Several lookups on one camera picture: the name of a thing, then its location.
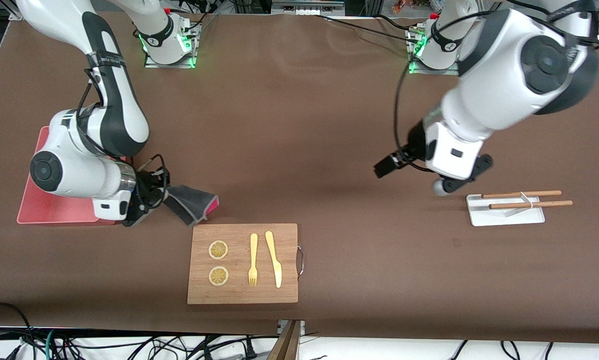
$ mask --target wooden stick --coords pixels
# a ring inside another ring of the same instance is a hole
[[[547,190],[547,191],[524,191],[526,196],[558,196],[562,195],[561,190]],[[521,192],[516,193],[483,193],[482,199],[502,199],[502,198],[519,198],[522,196]]]
[[[488,208],[493,209],[524,209],[524,208],[548,208],[548,207],[568,207],[573,205],[571,200],[562,201],[538,201],[533,202],[512,202],[512,203],[491,203]]]
[[[299,320],[290,320],[275,341],[275,345],[266,357],[266,360],[297,359],[298,346],[302,326]]]

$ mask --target wooden chopstick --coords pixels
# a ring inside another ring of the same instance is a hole
[[[573,205],[571,200],[562,201],[538,201],[533,202],[511,202],[511,203],[491,203],[488,208],[493,209],[524,209],[524,208],[548,208],[548,207],[568,207]]]
[[[526,196],[558,196],[562,195],[561,190],[547,190],[547,191],[524,191]],[[522,192],[516,193],[483,193],[482,199],[501,199],[501,198],[519,198],[522,196]]]

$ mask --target metal handle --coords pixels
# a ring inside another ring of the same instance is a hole
[[[300,243],[297,243],[297,251],[301,254],[301,269],[299,269],[299,273],[297,274],[297,278],[299,279],[302,274],[304,274],[304,250],[300,246]]]

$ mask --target black cable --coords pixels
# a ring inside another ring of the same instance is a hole
[[[466,343],[468,342],[469,340],[462,341],[461,344],[459,344],[457,350],[455,351],[455,355],[453,355],[453,357],[451,357],[450,360],[457,360],[458,356],[460,356],[460,353],[462,352],[462,349],[464,349],[464,346],[466,346]]]
[[[139,344],[139,346],[135,350],[133,350],[132,353],[130,353],[130,355],[128,356],[128,360],[134,360],[135,357],[137,357],[137,355],[140,353],[140,351],[142,351],[142,349],[144,349],[144,347],[146,345],[148,345],[150,342],[152,342],[153,340],[155,340],[157,338],[158,338],[157,336],[152,336],[148,340]]]
[[[395,146],[397,146],[397,152],[402,157],[402,160],[407,162],[410,166],[419,171],[424,171],[425,173],[434,173],[434,171],[432,171],[431,169],[419,166],[418,164],[414,163],[414,158],[411,156],[407,156],[407,154],[404,152],[404,149],[402,148],[402,142],[400,141],[400,130],[398,128],[400,123],[400,95],[402,94],[404,79],[407,77],[408,71],[409,64],[406,64],[406,66],[404,67],[404,71],[402,71],[402,75],[399,76],[399,80],[397,82],[397,89],[395,90],[395,102],[393,104],[393,137],[395,140]]]
[[[194,14],[194,12],[193,12],[193,8],[191,7],[191,3],[190,3],[190,2],[188,2],[188,1],[185,1],[185,3],[186,3],[186,5],[188,5],[188,9],[190,10],[190,13],[191,13],[191,14]],[[199,10],[199,12],[202,12],[202,9],[200,9],[200,7],[199,7],[199,6],[195,6],[195,7],[197,8],[197,10]]]
[[[51,359],[60,360],[62,357],[60,356],[60,351],[58,350],[57,344],[55,343],[55,338],[51,339],[50,346],[48,347],[50,353],[53,354]]]
[[[181,347],[179,347],[179,346],[175,346],[174,344],[169,344],[169,343],[167,343],[166,341],[163,341],[163,340],[160,340],[160,339],[155,339],[153,342],[154,342],[154,343],[155,343],[155,342],[157,342],[158,344],[161,344],[162,346],[170,347],[170,348],[173,348],[173,349],[176,349],[176,350],[179,350],[179,351],[183,351],[183,352],[185,352],[186,354],[188,354],[188,352],[189,352],[190,350],[189,350],[189,349],[186,347],[186,345],[185,345],[185,344],[184,344],[184,342],[182,341],[182,338],[181,338],[181,336],[178,336],[178,337],[176,337],[176,339],[178,339],[178,340],[179,340],[179,342],[180,342],[180,344],[181,344]]]
[[[254,339],[276,339],[279,338],[279,336],[270,336],[270,335],[258,335],[258,336],[250,336],[251,340]],[[206,350],[204,350],[204,353],[202,353],[200,356],[198,356],[197,358],[195,358],[195,360],[201,360],[206,354],[210,354],[213,351],[225,347],[225,346],[229,346],[231,344],[235,344],[235,343],[241,343],[244,344],[243,341],[245,341],[245,337],[243,337],[242,339],[234,339],[234,340],[227,340],[224,342],[220,342],[218,344],[213,344],[213,346],[208,346]]]
[[[517,346],[515,345],[515,342],[512,342],[512,341],[509,341],[509,342],[512,345],[512,349],[515,351],[515,356],[516,357],[514,357],[513,355],[511,355],[509,353],[509,351],[506,350],[505,341],[500,341],[500,346],[501,346],[501,350],[503,350],[503,353],[505,353],[506,356],[508,356],[511,360],[521,360],[520,359],[520,352],[517,351]]]
[[[208,15],[209,13],[204,13],[201,18],[199,18],[199,21],[195,22],[193,25],[190,25],[189,27],[185,27],[184,31],[187,32],[190,29],[193,29],[194,27],[197,27],[197,25],[201,24],[202,21],[204,20],[204,18]]]
[[[369,29],[368,27],[363,27],[363,26],[355,25],[354,23],[350,23],[350,22],[346,22],[346,21],[341,21],[341,20],[338,20],[336,18],[330,18],[328,16],[324,16],[324,15],[321,15],[321,14],[315,14],[313,16],[316,16],[316,17],[322,18],[322,19],[326,19],[326,20],[330,20],[330,21],[334,21],[336,23],[348,25],[349,27],[354,27],[354,28],[357,28],[357,29],[366,30],[367,32],[384,35],[386,37],[390,37],[390,38],[394,38],[394,39],[399,39],[401,41],[406,41],[408,43],[414,43],[415,44],[415,43],[418,42],[416,39],[403,38],[401,36],[396,36],[396,35],[393,35],[393,34],[389,34],[387,32],[381,32],[381,31],[378,31],[378,30]]]
[[[79,104],[77,105],[77,109],[75,110],[75,120],[78,121],[80,119],[80,116],[82,115],[82,107],[84,107],[84,102],[87,100],[87,96],[89,96],[89,92],[91,90],[91,87],[93,86],[93,84],[96,83],[96,79],[93,76],[93,73],[91,73],[92,69],[90,68],[85,68],[84,72],[86,73],[86,75],[88,75],[90,81],[88,82],[88,84],[86,85],[86,89],[84,90],[84,93],[82,94],[82,98],[80,98],[79,100]],[[111,153],[110,151],[105,150],[105,148],[101,147],[100,145],[98,145],[98,143],[96,141],[94,141],[87,133],[84,132],[84,130],[82,130],[82,128],[80,127],[79,123],[76,123],[75,127],[77,128],[78,132],[80,132],[80,134],[82,134],[82,136],[92,145],[94,146],[100,153],[106,155],[107,157],[111,157],[115,160],[117,160],[118,162],[122,162],[122,163],[126,163],[126,161],[122,160],[121,157],[115,155],[114,153]]]
[[[249,352],[249,349],[247,349],[247,346],[244,344],[244,341],[240,341],[239,343],[242,344],[242,348],[244,348],[244,356],[246,356],[247,353]]]
[[[220,335],[206,335],[204,340],[202,340],[197,346],[195,346],[188,355],[186,355],[185,360],[190,360],[195,354],[199,353],[202,349],[206,348],[210,342],[213,342],[219,338]]]
[[[477,18],[479,16],[487,16],[489,14],[492,14],[495,12],[494,10],[488,10],[488,11],[478,11],[476,13],[472,13],[472,14],[467,14],[466,16],[462,16],[459,18],[456,18],[455,20],[447,23],[446,25],[440,27],[439,29],[437,29],[437,32],[441,32],[443,30],[448,29],[448,27],[452,27],[453,25],[464,21],[466,19],[470,19],[470,18]],[[593,19],[595,21],[595,18],[597,17],[596,14],[592,14]],[[544,25],[545,27],[553,30],[554,32],[556,32],[557,34],[559,34],[560,36],[565,37],[566,36],[566,32],[564,30],[561,30],[560,28],[556,27],[555,25],[553,25],[552,23],[543,20],[541,18],[537,18],[535,16],[528,16],[529,18],[531,18],[532,20],[534,20],[537,23],[540,23],[541,25]],[[582,46],[591,46],[595,49],[599,49],[599,39],[596,39],[595,37],[597,36],[597,32],[599,32],[599,28],[597,28],[595,25],[593,25],[594,27],[594,31],[592,31],[594,37],[581,37],[581,36],[575,36],[575,38],[578,40],[578,44],[582,45]]]
[[[155,345],[155,340],[153,340],[153,348],[151,349],[151,351],[154,351],[154,353],[153,353],[152,356],[148,357],[148,360],[155,360],[155,357],[162,350],[166,350],[166,351],[170,351],[172,353],[175,353],[176,360],[179,360],[179,358],[177,358],[178,357],[177,353],[174,350],[167,348],[167,346],[169,346],[169,344],[171,344],[172,342],[176,341],[176,339],[178,339],[178,338],[179,338],[179,336],[173,337],[172,339],[168,340],[167,342],[163,342],[163,344],[162,344],[161,341],[158,340],[157,342],[161,346],[156,346]]]
[[[234,4],[234,5],[237,5],[238,7],[245,7],[245,8],[247,8],[247,7],[250,7],[251,5],[253,5],[253,2],[254,2],[254,1],[255,1],[255,0],[251,0],[251,2],[249,2],[248,4],[243,4],[243,5],[242,5],[242,4],[238,4],[237,2],[235,2],[235,1],[233,1],[233,0],[228,0],[228,2],[229,2],[229,3],[232,3],[232,4]]]
[[[251,341],[251,338],[249,337],[249,335],[246,335],[246,345],[244,346],[244,357],[245,357],[245,360],[253,360],[254,358],[258,357],[258,353],[256,353],[256,351],[253,349],[253,342]]]
[[[0,302],[0,306],[14,310],[21,317],[21,320],[26,325],[26,330],[28,330],[28,335],[30,336],[30,341],[32,343],[35,343],[35,337],[33,336],[33,330],[32,330],[33,327],[31,326],[31,323],[28,322],[26,315],[24,315],[24,313],[19,309],[19,307],[13,305],[12,303],[7,303],[7,302]],[[37,350],[35,350],[35,346],[32,349],[32,358],[33,358],[33,360],[37,360]]]
[[[557,34],[560,34],[560,36],[562,37],[566,37],[567,33],[558,28],[557,26],[553,25],[552,23],[543,20],[541,18],[537,18],[534,16],[529,16],[529,18],[535,20],[535,22],[540,23],[541,25],[544,25],[545,27],[553,30],[554,32],[556,32]],[[577,43],[582,45],[582,46],[590,46],[593,47],[595,49],[599,49],[599,39],[596,39],[594,37],[583,37],[583,36],[575,36],[575,38],[577,39]]]
[[[69,340],[68,339],[64,339],[64,344],[62,346],[62,354],[64,354],[64,359],[68,359],[69,356],[66,354],[66,349],[69,347]]]
[[[526,2],[521,2],[521,1],[517,1],[517,0],[508,0],[509,3],[511,4],[515,4],[515,5],[519,5],[520,7],[523,8],[528,8],[528,9],[533,9],[533,10],[537,10],[538,12],[544,13],[546,15],[551,14],[551,12],[547,9],[544,9],[544,7],[540,7],[537,5],[532,5]]]
[[[162,170],[164,173],[162,174],[162,198],[159,201],[156,201],[155,203],[153,203],[153,205],[146,205],[146,203],[144,203],[144,200],[142,200],[142,197],[140,196],[140,187],[138,185],[138,182],[135,182],[135,192],[137,192],[137,200],[139,200],[139,204],[142,205],[143,207],[145,207],[146,209],[156,209],[158,208],[160,205],[162,205],[162,203],[164,203],[164,200],[166,200],[167,198],[167,181],[169,180],[169,170],[167,169],[167,166],[164,164],[164,157],[162,157],[161,153],[156,153],[155,155],[153,155],[153,157],[150,158],[149,160],[149,164],[155,160],[156,158],[159,158],[160,161],[162,162],[162,166],[160,166],[155,173],[157,173],[157,171]]]
[[[104,346],[85,346],[85,345],[79,345],[79,344],[73,344],[73,347],[76,348],[80,348],[80,349],[89,349],[89,350],[97,350],[97,349],[113,349],[113,348],[117,348],[117,347],[132,347],[132,346],[139,346],[141,344],[143,344],[144,342],[130,342],[128,344],[114,344],[114,345],[104,345]]]
[[[75,360],[83,360],[84,357],[82,357],[82,351],[80,351],[80,349],[75,347],[75,344],[73,344],[73,340],[67,339],[67,342],[69,344],[68,351],[71,353],[73,358]]]
[[[549,354],[551,353],[551,349],[553,349],[553,342],[548,343],[548,347],[546,348],[546,352],[544,353],[544,360],[549,360]]]
[[[393,21],[391,18],[389,18],[388,16],[384,16],[384,15],[383,15],[383,14],[381,14],[381,13],[378,13],[378,14],[375,14],[375,15],[373,15],[373,18],[380,18],[380,19],[384,19],[384,20],[388,21],[388,23],[389,23],[389,24],[393,25],[393,27],[396,27],[396,28],[398,28],[398,29],[401,29],[401,30],[408,30],[408,29],[409,29],[409,27],[408,27],[408,26],[402,26],[402,25],[398,24],[397,22],[394,22],[394,21]]]
[[[441,32],[442,30],[446,30],[448,29],[448,27],[452,27],[453,25],[462,22],[466,19],[470,19],[470,18],[477,18],[478,16],[487,16],[489,14],[493,14],[494,11],[493,10],[487,10],[487,11],[478,11],[476,13],[472,13],[472,14],[467,14],[466,16],[462,16],[462,17],[458,17],[455,20],[447,23],[446,25],[440,27],[439,29],[437,29],[437,32]]]

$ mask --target yellow fork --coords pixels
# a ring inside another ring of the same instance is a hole
[[[256,269],[256,257],[258,256],[258,234],[251,234],[251,268],[248,269],[248,285],[258,285],[258,269]]]

